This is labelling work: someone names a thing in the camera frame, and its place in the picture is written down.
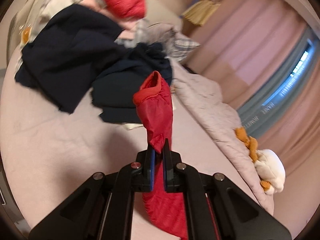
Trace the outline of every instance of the metal screw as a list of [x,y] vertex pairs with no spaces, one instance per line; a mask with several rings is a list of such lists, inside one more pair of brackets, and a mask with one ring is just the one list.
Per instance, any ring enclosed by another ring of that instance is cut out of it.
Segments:
[[94,175],[93,175],[93,178],[95,180],[100,180],[103,178],[103,173],[102,172],[96,172]]
[[222,173],[216,173],[216,174],[214,175],[214,178],[215,178],[216,180],[223,181],[225,177],[224,177],[224,175],[223,175]]
[[131,168],[133,168],[133,169],[139,169],[140,167],[141,167],[141,163],[139,163],[139,162],[131,163]]
[[178,163],[178,164],[176,165],[176,167],[177,167],[177,169],[179,169],[179,170],[184,170],[184,169],[187,167],[187,165],[184,164],[184,163]]

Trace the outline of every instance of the stuffed animal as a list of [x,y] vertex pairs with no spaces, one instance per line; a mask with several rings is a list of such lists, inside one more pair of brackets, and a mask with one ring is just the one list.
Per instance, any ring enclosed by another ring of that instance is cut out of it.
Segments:
[[279,157],[271,150],[258,150],[255,138],[247,136],[244,127],[235,129],[237,138],[249,149],[249,156],[261,179],[261,186],[267,195],[273,195],[283,190],[285,170]]

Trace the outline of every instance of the gray fabric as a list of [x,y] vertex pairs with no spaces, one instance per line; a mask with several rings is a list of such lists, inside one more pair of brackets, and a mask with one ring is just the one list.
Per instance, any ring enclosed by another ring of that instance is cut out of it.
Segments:
[[148,31],[149,21],[146,18],[140,19],[136,25],[136,31],[133,40],[116,39],[115,43],[124,45],[126,48],[135,48],[139,42],[147,43],[149,39]]
[[148,30],[149,43],[160,42],[164,52],[177,62],[182,62],[190,52],[200,46],[198,42],[183,35],[169,23],[154,24]]
[[[297,75],[294,75],[294,79],[289,81],[290,74],[300,61],[310,41],[313,41],[313,45],[308,50],[308,57],[297,71]],[[238,109],[242,125],[246,128],[248,135],[259,138],[283,116],[310,77],[316,64],[315,55],[318,55],[319,52],[319,40],[308,27],[294,50],[275,74]]]

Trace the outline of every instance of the blanket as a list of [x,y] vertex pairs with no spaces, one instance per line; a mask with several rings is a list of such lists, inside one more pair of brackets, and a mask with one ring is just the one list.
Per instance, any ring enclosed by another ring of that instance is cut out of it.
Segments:
[[218,83],[190,74],[172,59],[171,66],[176,95],[237,169],[259,204],[272,215],[273,196],[264,193],[249,150],[235,135],[234,129],[241,127],[241,120],[236,110],[222,102]]

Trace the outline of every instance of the yellow curtain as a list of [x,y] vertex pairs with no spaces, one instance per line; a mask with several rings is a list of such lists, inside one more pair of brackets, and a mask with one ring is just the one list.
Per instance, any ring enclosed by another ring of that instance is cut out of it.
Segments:
[[219,6],[211,0],[200,0],[187,9],[182,16],[194,25],[203,26]]

